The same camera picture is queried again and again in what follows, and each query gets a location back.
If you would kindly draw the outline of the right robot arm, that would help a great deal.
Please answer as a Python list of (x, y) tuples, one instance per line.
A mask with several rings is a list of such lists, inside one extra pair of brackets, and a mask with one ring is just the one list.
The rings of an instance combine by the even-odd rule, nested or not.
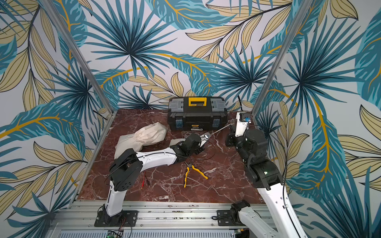
[(257, 129), (232, 130), (226, 146), (235, 147), (244, 162), (245, 174), (265, 201), (275, 223), (272, 228), (244, 200), (232, 204), (232, 221), (246, 226), (257, 238), (305, 238), (305, 233), (285, 191), (278, 167), (267, 157), (267, 139)]

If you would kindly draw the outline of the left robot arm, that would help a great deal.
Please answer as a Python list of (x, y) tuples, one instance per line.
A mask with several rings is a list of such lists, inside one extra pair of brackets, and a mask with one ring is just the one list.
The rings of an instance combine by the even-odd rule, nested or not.
[(193, 154), (203, 151), (211, 134), (191, 134), (184, 141), (168, 148), (152, 152), (135, 152), (127, 149), (109, 168), (109, 194), (105, 204), (97, 212), (95, 227), (134, 227), (138, 211), (124, 210), (127, 190), (134, 186), (141, 172), (159, 166), (170, 166), (186, 161)]

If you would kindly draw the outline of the cream cloth drawstring bag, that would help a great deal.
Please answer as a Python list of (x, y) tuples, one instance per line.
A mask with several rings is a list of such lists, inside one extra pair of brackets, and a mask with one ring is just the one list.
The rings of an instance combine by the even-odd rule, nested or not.
[[(228, 125), (222, 127), (221, 129), (219, 129), (219, 130), (217, 130), (217, 131), (211, 133), (211, 138), (212, 138), (213, 135), (215, 135), (216, 133), (218, 133), (218, 132), (224, 130), (225, 128), (229, 127), (230, 125), (232, 125), (232, 124), (228, 124)], [(181, 139), (172, 139), (171, 142), (170, 142), (170, 146), (181, 144), (181, 143), (184, 142), (185, 140), (186, 140), (185, 138), (181, 138)]]

